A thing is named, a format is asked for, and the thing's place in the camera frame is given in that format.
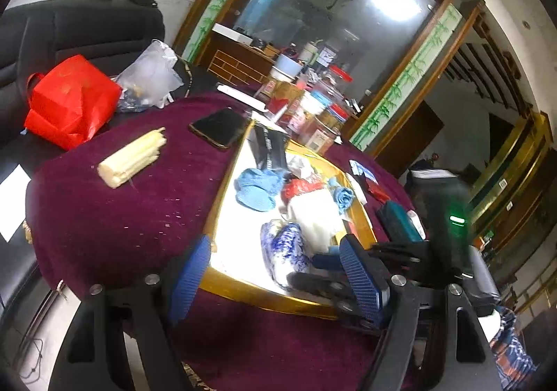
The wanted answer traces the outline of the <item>plaid sleeve forearm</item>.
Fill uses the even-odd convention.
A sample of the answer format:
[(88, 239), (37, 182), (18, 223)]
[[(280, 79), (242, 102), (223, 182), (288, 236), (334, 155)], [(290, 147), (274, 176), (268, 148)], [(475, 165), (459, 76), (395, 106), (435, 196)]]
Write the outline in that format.
[(509, 308), (498, 306), (500, 329), (490, 341), (503, 390), (525, 390), (536, 365), (527, 354), (516, 334), (516, 314)]

